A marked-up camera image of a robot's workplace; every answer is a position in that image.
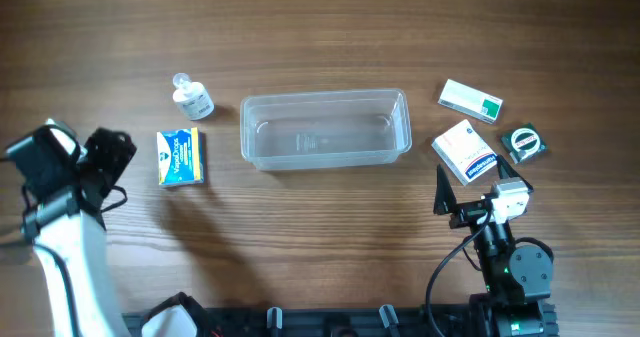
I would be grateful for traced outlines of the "blue yellow VapoDrops box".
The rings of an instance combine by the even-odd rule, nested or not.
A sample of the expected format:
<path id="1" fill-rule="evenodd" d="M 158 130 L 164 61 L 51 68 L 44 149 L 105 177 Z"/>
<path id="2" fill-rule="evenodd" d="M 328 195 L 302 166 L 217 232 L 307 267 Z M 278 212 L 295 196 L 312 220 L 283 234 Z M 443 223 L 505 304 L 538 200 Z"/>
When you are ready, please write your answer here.
<path id="1" fill-rule="evenodd" d="M 159 185 L 204 182 L 200 131 L 197 127 L 156 133 Z"/>

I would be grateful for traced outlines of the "white Hansaplast plaster box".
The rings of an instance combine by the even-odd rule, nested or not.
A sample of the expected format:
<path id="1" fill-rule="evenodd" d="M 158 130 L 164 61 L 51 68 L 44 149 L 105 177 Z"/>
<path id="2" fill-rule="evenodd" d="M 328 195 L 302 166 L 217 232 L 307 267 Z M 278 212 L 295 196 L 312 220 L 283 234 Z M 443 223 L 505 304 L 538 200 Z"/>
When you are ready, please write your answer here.
<path id="1" fill-rule="evenodd" d="M 497 165 L 497 154 L 467 119 L 436 137 L 432 147 L 464 186 Z"/>

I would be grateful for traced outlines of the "dark green tape packet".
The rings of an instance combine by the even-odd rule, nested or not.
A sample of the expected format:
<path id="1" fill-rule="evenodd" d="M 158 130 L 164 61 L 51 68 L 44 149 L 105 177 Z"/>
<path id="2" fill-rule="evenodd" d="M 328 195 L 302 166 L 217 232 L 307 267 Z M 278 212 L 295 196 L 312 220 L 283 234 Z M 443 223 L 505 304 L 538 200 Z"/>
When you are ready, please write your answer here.
<path id="1" fill-rule="evenodd" d="M 548 150 L 546 142 L 532 123 L 508 131 L 501 137 L 501 142 L 515 164 L 530 160 Z"/>

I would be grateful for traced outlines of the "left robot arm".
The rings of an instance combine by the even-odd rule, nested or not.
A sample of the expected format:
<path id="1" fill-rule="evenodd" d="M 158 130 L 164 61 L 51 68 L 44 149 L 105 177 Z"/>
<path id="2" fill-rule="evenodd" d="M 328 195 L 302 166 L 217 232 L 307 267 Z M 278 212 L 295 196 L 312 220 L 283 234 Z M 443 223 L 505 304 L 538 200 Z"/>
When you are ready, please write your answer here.
<path id="1" fill-rule="evenodd" d="M 24 176 L 21 233 L 44 271 L 57 336 L 128 336 L 106 262 L 103 202 L 133 158 L 128 134 L 97 129 L 84 144 L 56 123 L 10 145 Z"/>

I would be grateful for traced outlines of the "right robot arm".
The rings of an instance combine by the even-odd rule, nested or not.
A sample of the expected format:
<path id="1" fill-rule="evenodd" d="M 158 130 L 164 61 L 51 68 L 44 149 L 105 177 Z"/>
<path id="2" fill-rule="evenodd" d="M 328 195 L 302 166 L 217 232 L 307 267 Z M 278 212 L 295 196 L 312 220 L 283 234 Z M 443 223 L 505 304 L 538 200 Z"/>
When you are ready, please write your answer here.
<path id="1" fill-rule="evenodd" d="M 551 296 L 555 256 L 532 237 L 516 238 L 509 222 L 527 212 L 534 192 L 501 155 L 496 157 L 499 180 L 479 200 L 460 203 L 442 166 L 436 169 L 433 213 L 448 215 L 451 229 L 468 228 L 470 234 L 449 252 L 432 273 L 425 292 L 424 310 L 431 331 L 442 336 L 433 313 L 432 293 L 446 265 L 472 245 L 478 256 L 473 268 L 482 273 L 486 292 L 469 299 L 478 332 L 485 336 L 549 336 L 552 322 L 544 301 Z"/>

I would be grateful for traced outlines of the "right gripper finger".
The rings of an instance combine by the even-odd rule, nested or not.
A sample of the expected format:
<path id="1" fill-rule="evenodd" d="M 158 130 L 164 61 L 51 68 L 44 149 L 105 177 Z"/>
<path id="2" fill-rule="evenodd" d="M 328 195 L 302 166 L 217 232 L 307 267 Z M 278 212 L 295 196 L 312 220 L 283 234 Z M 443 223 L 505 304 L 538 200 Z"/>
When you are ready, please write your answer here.
<path id="1" fill-rule="evenodd" d="M 433 213 L 445 215 L 455 213 L 456 210 L 457 199 L 444 168 L 439 164 L 436 169 L 436 192 Z"/>
<path id="2" fill-rule="evenodd" d="M 527 187 L 528 192 L 529 193 L 533 192 L 533 186 L 524 177 L 522 177 L 502 155 L 497 155 L 496 161 L 497 161 L 496 167 L 498 169 L 498 175 L 501 180 L 513 179 L 513 178 L 520 179 Z"/>

